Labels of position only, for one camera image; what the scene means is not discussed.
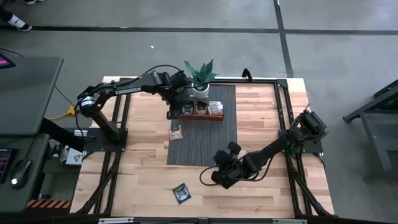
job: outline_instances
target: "wooden table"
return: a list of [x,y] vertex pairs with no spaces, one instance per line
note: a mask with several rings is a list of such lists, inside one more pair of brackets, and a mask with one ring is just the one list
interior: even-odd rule
[[[104,77],[104,82],[120,77]],[[308,105],[304,80],[289,78],[290,99],[297,116]],[[270,84],[236,85],[238,144],[241,154],[256,151],[277,139],[279,118],[274,88]],[[281,97],[285,108],[282,90]],[[103,113],[111,119],[115,99],[108,100]],[[228,217],[288,218],[294,217],[284,155],[274,157],[266,178],[260,182],[238,182],[226,190],[200,183],[204,167],[166,164],[170,121],[169,107],[159,95],[132,95],[127,128],[129,137],[122,154],[114,195],[112,216],[130,217]],[[103,163],[103,152],[92,153],[81,167],[71,212],[77,211],[97,187]],[[333,213],[325,171],[319,158],[303,155],[307,184],[314,196]],[[203,181],[211,183],[211,171]],[[192,198],[179,205],[172,189],[186,183]],[[300,208],[304,211],[302,192],[297,185]],[[103,203],[108,190],[104,191]]]

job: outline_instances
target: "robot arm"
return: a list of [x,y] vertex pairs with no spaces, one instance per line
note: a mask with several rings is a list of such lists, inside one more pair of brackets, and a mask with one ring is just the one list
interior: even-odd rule
[[149,72],[135,79],[120,82],[100,83],[97,86],[89,86],[78,96],[80,111],[83,116],[92,118],[101,128],[106,139],[111,143],[119,141],[119,130],[115,122],[108,121],[101,112],[104,104],[112,96],[126,95],[137,92],[159,94],[170,109],[167,119],[177,119],[180,107],[189,101],[189,93],[186,87],[188,78],[183,71],[169,76],[168,73]]
[[319,141],[326,136],[326,125],[314,113],[304,110],[293,122],[292,127],[273,143],[260,151],[250,152],[240,159],[235,159],[241,150],[235,142],[231,142],[228,148],[230,154],[218,151],[214,156],[218,171],[211,175],[212,181],[222,185],[225,189],[230,188],[238,181],[253,181],[267,161],[283,150],[291,147],[301,147],[306,141]]

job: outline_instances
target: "person's foot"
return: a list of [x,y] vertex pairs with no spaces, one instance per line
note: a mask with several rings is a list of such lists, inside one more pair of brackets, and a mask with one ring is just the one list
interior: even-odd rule
[[23,32],[28,32],[32,29],[32,26],[25,23],[21,19],[19,19],[16,15],[13,15],[8,23],[13,26],[15,29]]
[[28,5],[33,5],[33,4],[35,4],[37,1],[45,1],[45,0],[25,0],[25,2],[26,2],[26,4],[28,4]]

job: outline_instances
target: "hazard tape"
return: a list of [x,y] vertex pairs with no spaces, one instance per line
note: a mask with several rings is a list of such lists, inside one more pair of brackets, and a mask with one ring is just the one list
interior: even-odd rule
[[70,201],[63,200],[30,200],[28,208],[70,208]]

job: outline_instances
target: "gray floor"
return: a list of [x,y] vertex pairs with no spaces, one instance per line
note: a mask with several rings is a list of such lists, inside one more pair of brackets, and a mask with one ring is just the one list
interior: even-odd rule
[[[394,0],[279,3],[286,29],[398,29]],[[48,0],[10,8],[32,25],[277,28],[271,0]],[[336,214],[398,222],[397,184],[363,182],[363,175],[379,168],[376,154],[360,121],[348,125],[341,119],[398,78],[398,36],[288,35],[287,43],[294,77],[305,79],[311,108],[328,125],[322,143]],[[183,67],[184,60],[214,58],[214,70],[223,76],[237,77],[248,68],[255,77],[286,77],[278,34],[0,30],[0,47],[26,56],[63,57],[57,86],[72,100],[105,75],[137,75],[160,63]],[[47,116],[67,106],[55,92]],[[72,119],[59,122],[73,126]],[[81,123],[90,121],[82,118]],[[59,179],[54,181],[59,186],[75,181]],[[65,190],[52,193],[66,200],[72,191]]]

